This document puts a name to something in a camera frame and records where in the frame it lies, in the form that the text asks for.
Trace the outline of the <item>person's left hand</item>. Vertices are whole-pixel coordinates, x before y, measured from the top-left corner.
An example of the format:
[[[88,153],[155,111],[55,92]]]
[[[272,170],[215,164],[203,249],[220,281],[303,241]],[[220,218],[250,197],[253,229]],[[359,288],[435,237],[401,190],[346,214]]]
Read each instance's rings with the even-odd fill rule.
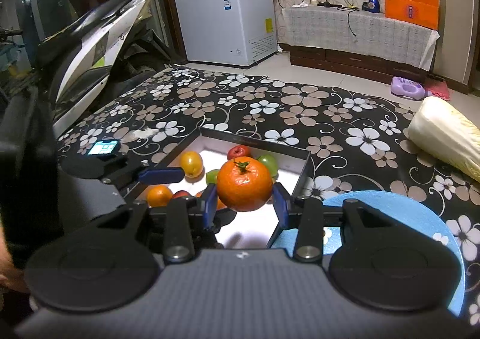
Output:
[[[7,248],[3,228],[1,228],[0,233],[0,275],[1,287],[21,293],[29,292],[24,281],[24,273],[13,264],[13,259]]]

